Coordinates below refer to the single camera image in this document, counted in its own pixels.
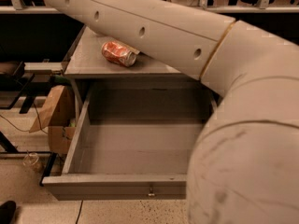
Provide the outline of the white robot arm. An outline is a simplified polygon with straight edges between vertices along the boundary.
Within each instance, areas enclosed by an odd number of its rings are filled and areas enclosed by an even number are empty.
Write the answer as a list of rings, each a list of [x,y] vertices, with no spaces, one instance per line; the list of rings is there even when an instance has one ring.
[[[163,0],[44,0],[221,96],[187,175],[191,224],[299,224],[299,46]]]

